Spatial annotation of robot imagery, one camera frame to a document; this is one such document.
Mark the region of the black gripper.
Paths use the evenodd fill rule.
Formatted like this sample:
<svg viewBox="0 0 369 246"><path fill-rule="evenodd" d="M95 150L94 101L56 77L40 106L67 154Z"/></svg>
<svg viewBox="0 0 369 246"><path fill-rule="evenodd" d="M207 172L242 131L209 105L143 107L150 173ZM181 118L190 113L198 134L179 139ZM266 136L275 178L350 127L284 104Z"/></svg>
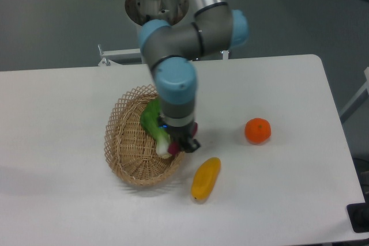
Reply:
<svg viewBox="0 0 369 246"><path fill-rule="evenodd" d="M177 142L180 145L180 150L185 153L194 153L201 145L191 137L194 121L185 126L174 127L164 122L161 123L161 128L169 135L170 143Z"/></svg>

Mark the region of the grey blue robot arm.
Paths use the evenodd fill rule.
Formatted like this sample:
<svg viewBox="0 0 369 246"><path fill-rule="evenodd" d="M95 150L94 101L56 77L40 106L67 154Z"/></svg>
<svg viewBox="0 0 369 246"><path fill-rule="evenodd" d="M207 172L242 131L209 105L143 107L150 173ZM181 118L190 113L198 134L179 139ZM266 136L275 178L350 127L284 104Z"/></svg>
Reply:
<svg viewBox="0 0 369 246"><path fill-rule="evenodd" d="M199 148L195 139L195 95L197 76L192 60L245 43L248 23L240 10L232 10L226 0L190 0L192 23L174 26L168 16L167 0L136 3L144 16L138 35L141 56L149 67L160 100L155 121L170 136L159 146L164 158Z"/></svg>

